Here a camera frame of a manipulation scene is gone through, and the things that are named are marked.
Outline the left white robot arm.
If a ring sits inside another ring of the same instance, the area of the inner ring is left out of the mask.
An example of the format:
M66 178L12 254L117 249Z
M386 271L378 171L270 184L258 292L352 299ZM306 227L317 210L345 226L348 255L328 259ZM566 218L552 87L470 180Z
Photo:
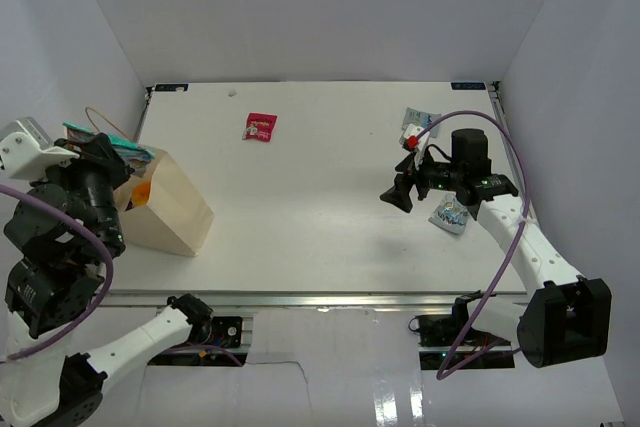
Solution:
M169 350L205 343L212 310L191 294L172 297L153 319L86 353L72 332L109 291L125 242L114 193L132 170L108 136L52 141L9 134L4 170L30 183L16 192L4 228L20 251L5 303L9 339L1 361L1 416L11 426L78 426L132 370Z

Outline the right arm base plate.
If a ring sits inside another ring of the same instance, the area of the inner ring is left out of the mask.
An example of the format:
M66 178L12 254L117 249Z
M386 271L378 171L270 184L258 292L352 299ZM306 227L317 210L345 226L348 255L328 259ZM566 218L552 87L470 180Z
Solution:
M418 352L422 371L437 371L457 337L456 321L449 315L418 315L407 324L408 330L418 340ZM492 334L470 329L457 348L451 366L488 347L497 338ZM492 370L515 367L513 347L502 341L489 353L479 357L462 369Z

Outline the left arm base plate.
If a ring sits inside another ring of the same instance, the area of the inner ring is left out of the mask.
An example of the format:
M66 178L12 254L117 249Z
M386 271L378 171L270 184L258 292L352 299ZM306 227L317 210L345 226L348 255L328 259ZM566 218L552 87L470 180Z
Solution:
M242 367L247 354L242 347L243 318L214 317L206 340L170 348L153 357L149 366Z

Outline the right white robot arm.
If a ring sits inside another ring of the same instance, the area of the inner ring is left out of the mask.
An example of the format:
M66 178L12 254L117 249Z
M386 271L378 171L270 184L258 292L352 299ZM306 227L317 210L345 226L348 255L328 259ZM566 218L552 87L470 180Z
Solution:
M432 190L454 193L504 252L527 294L526 305L506 301L492 290L457 298L453 337L466 346L477 344L486 334L507 341L536 368L604 355L610 288L600 278L584 277L528 220L515 185L493 172L484 132L454 131L451 154L444 161L429 153L428 134L422 127L409 125L399 143L408 155L396 166L394 185L381 194L381 200L410 212L411 193L420 199Z

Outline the orange mango candy bag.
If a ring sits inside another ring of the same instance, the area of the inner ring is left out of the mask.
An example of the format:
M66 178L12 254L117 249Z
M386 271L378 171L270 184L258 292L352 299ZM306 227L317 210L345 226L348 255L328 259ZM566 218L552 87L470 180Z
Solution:
M151 193L151 183L143 182L134 187L131 192L130 204L133 208L146 205Z

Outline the teal snack packet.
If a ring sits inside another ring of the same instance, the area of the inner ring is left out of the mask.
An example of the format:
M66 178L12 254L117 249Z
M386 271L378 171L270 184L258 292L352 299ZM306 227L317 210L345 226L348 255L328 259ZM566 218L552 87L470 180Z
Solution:
M66 137L74 142L86 142L98 135L98 132L64 122ZM155 159L154 152L124 138L107 134L107 138L117 155L134 171L137 176L142 176Z

